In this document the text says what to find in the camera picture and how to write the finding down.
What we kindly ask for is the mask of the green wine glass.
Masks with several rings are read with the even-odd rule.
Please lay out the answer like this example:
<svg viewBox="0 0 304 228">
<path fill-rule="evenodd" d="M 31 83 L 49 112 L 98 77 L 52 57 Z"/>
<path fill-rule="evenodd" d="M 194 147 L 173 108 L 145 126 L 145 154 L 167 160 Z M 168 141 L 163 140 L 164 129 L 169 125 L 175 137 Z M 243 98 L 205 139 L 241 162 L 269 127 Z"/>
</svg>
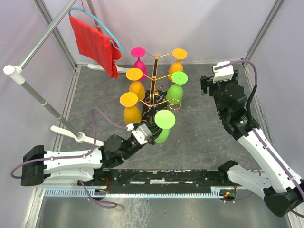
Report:
<svg viewBox="0 0 304 228">
<path fill-rule="evenodd" d="M 165 142 L 170 134 L 170 129 L 175 125 L 176 118 L 172 111 L 160 110 L 155 115 L 155 123 L 161 129 L 161 133 L 155 139 L 156 143 Z"/>
<path fill-rule="evenodd" d="M 182 100 L 182 85 L 187 83 L 188 76 L 184 72 L 177 71 L 172 74 L 171 79 L 174 84 L 168 89 L 166 99 L 170 104 L 177 105 Z"/>
</svg>

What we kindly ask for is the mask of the orange wine glass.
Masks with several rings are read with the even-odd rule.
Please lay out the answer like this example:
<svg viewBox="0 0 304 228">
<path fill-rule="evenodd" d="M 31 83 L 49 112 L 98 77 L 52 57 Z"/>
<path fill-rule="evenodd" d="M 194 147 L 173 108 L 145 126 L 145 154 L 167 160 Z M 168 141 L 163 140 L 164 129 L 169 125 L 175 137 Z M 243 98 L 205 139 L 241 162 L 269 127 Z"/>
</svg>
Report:
<svg viewBox="0 0 304 228">
<path fill-rule="evenodd" d="M 181 60 L 185 59 L 187 57 L 188 53 L 186 50 L 181 48 L 176 48 L 172 52 L 172 56 L 175 59 L 175 62 L 170 66 L 169 74 L 173 74 L 175 72 L 183 72 L 183 65 L 181 63 Z"/>
<path fill-rule="evenodd" d="M 129 91 L 135 93 L 139 100 L 145 98 L 145 88 L 139 79 L 143 76 L 142 70 L 138 68 L 131 68 L 126 72 L 126 78 L 132 81 L 129 87 Z"/>
<path fill-rule="evenodd" d="M 120 104 L 124 107 L 123 117 L 126 125 L 140 123 L 142 116 L 136 107 L 138 96 L 132 92 L 126 92 L 120 97 Z"/>
</svg>

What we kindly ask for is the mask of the green wine glass front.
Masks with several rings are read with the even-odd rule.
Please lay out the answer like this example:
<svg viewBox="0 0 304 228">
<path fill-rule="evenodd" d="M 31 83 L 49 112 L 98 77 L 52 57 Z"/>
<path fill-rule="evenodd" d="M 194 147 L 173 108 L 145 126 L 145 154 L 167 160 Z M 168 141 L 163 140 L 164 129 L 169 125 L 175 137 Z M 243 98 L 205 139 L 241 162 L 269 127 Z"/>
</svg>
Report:
<svg viewBox="0 0 304 228">
<path fill-rule="evenodd" d="M 177 105 L 182 100 L 182 85 L 187 83 L 188 76 L 184 72 L 177 71 L 172 74 L 171 79 L 174 84 L 168 89 L 166 99 L 170 104 Z"/>
</svg>

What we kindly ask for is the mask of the orange wine glass front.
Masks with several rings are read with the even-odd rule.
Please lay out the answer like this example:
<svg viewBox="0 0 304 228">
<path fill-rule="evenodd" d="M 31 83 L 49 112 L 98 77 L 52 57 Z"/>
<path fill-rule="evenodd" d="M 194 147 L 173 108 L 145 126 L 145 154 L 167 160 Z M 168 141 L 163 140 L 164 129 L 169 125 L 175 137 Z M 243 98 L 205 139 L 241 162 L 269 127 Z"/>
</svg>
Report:
<svg viewBox="0 0 304 228">
<path fill-rule="evenodd" d="M 185 59 L 187 57 L 188 53 L 186 50 L 181 48 L 176 48 L 172 52 L 172 56 L 175 59 L 175 62 L 170 66 L 169 74 L 173 74 L 175 72 L 183 72 L 183 65 L 181 63 L 181 60 Z"/>
</svg>

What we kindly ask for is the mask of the pink wine glass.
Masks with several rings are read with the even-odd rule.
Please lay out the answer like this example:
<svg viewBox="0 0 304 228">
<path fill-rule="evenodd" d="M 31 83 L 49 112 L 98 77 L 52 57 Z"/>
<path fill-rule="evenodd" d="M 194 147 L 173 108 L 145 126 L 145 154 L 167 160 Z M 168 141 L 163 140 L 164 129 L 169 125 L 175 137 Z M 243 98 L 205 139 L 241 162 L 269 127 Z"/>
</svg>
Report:
<svg viewBox="0 0 304 228">
<path fill-rule="evenodd" d="M 131 50 L 131 55 L 133 57 L 137 58 L 137 61 L 134 63 L 133 67 L 140 69 L 143 73 L 143 75 L 139 79 L 139 81 L 145 80 L 146 79 L 145 75 L 148 73 L 146 64 L 141 60 L 141 58 L 143 56 L 145 56 L 145 54 L 146 54 L 146 51 L 142 47 L 135 47 Z"/>
</svg>

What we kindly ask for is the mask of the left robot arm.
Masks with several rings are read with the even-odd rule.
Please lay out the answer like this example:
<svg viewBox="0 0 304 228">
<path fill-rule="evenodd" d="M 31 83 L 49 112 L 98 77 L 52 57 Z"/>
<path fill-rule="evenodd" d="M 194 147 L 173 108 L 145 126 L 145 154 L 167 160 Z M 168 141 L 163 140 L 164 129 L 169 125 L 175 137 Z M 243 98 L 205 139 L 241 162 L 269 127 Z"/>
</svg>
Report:
<svg viewBox="0 0 304 228">
<path fill-rule="evenodd" d="M 55 181 L 101 185 L 105 180 L 102 169 L 117 167 L 145 145 L 154 145 L 162 132 L 155 123 L 130 124 L 128 127 L 131 131 L 128 139 L 114 134 L 102 146 L 91 150 L 54 152 L 46 151 L 43 145 L 33 147 L 23 157 L 21 185 L 38 186 Z"/>
</svg>

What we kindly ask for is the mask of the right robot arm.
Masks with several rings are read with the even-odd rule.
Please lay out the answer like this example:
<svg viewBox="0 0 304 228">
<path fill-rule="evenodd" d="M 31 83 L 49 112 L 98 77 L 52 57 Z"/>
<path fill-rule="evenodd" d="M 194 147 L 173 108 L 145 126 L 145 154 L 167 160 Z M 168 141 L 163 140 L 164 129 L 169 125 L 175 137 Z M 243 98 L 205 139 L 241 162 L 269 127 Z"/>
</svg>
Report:
<svg viewBox="0 0 304 228">
<path fill-rule="evenodd" d="M 203 94 L 213 97 L 226 132 L 251 154 L 266 175 L 253 174 L 237 162 L 228 161 L 218 168 L 218 182 L 224 186 L 233 182 L 249 189 L 278 217 L 302 204 L 303 178 L 282 159 L 251 114 L 250 105 L 257 87 L 246 96 L 243 86 L 238 84 L 237 70 L 224 79 L 202 76 L 200 86 Z"/>
</svg>

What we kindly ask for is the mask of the red cloth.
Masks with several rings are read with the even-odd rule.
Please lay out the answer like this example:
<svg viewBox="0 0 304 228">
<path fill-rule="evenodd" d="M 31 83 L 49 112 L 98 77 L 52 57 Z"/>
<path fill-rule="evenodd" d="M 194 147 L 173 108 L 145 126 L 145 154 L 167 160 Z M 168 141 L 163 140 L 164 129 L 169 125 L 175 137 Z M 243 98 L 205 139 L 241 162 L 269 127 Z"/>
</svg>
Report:
<svg viewBox="0 0 304 228">
<path fill-rule="evenodd" d="M 96 61 L 111 78 L 117 78 L 115 62 L 122 56 L 117 43 L 73 16 L 70 16 L 69 20 L 79 53 Z"/>
</svg>

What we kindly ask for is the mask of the white clothes stand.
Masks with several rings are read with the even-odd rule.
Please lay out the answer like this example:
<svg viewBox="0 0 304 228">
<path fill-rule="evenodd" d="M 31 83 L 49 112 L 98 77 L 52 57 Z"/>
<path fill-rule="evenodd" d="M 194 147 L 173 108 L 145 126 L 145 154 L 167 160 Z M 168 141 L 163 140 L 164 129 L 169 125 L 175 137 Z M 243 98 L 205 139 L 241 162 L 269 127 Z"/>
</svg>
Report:
<svg viewBox="0 0 304 228">
<path fill-rule="evenodd" d="M 18 66 L 47 30 L 32 0 L 0 3 L 0 66 Z M 22 75 L 52 106 L 63 111 L 73 72 L 63 49 L 50 35 Z M 50 145 L 57 120 L 9 76 L 0 75 L 0 144 L 2 147 Z"/>
</svg>

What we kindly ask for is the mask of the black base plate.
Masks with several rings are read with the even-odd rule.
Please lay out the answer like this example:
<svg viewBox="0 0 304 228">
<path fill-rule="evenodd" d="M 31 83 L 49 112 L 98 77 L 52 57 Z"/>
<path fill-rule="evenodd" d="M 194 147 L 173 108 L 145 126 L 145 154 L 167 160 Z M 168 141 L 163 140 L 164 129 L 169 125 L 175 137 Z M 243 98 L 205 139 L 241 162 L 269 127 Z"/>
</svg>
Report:
<svg viewBox="0 0 304 228">
<path fill-rule="evenodd" d="M 236 184 L 218 170 L 208 171 L 206 169 L 191 170 L 145 170 L 145 169 L 95 169 L 93 179 L 84 182 L 85 186 L 113 187 L 124 185 L 142 184 L 178 184 L 189 186 L 219 186 L 234 187 Z"/>
</svg>

